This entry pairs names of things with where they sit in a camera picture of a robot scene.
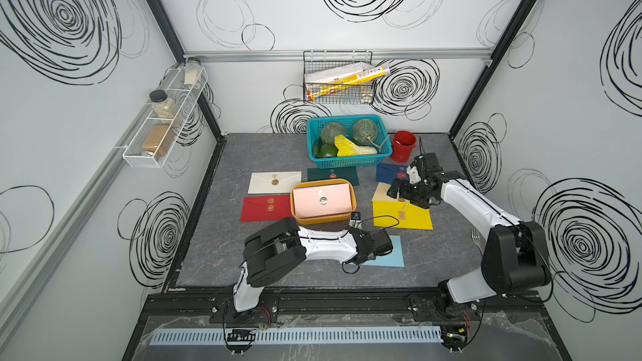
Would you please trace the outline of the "beige envelope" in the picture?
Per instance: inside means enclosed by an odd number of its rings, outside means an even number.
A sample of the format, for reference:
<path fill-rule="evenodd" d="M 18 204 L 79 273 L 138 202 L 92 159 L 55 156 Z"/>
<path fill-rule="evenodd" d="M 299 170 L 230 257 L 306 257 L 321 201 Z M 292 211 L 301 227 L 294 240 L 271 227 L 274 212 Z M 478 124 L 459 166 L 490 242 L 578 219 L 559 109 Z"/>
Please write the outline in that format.
<path fill-rule="evenodd" d="M 372 197 L 372 202 L 404 202 L 404 199 L 399 197 L 389 197 L 388 190 L 391 189 L 391 185 L 384 182 L 379 182 L 376 191 Z"/>

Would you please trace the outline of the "pink envelope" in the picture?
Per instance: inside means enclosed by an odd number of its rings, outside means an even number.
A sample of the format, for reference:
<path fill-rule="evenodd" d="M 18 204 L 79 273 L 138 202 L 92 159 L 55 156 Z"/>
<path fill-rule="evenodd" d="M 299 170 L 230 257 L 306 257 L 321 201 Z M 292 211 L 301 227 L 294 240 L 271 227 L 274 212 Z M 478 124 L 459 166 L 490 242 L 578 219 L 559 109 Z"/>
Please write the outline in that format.
<path fill-rule="evenodd" d="M 325 217 L 350 212 L 351 191 L 348 183 L 294 189 L 294 210 L 298 217 Z"/>

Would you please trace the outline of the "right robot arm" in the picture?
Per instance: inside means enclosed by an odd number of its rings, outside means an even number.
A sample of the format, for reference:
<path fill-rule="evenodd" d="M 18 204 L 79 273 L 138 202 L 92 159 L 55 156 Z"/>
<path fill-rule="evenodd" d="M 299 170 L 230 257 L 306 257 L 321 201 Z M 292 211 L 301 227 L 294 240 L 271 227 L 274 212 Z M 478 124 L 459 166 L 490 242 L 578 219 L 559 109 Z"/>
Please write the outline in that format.
<path fill-rule="evenodd" d="M 416 156 L 406 168 L 406 178 L 394 179 L 387 195 L 422 209 L 446 203 L 480 237 L 480 267 L 440 284 L 447 304 L 469 304 L 553 282 L 543 227 L 501 209 L 458 171 L 444 171 L 436 154 Z"/>

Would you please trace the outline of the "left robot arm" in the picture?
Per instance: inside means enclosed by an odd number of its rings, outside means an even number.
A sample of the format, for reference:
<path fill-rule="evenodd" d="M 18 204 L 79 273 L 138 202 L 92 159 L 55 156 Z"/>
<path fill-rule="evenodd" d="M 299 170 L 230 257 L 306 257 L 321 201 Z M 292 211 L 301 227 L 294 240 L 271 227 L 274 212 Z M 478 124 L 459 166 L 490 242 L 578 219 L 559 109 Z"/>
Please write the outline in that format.
<path fill-rule="evenodd" d="M 306 261 L 331 260 L 341 267 L 374 261 L 392 254 L 390 235 L 381 228 L 368 232 L 361 221 L 337 232 L 313 230 L 292 217 L 265 227 L 244 242 L 240 277 L 232 289 L 233 307 L 255 309 L 265 287 L 281 280 Z"/>

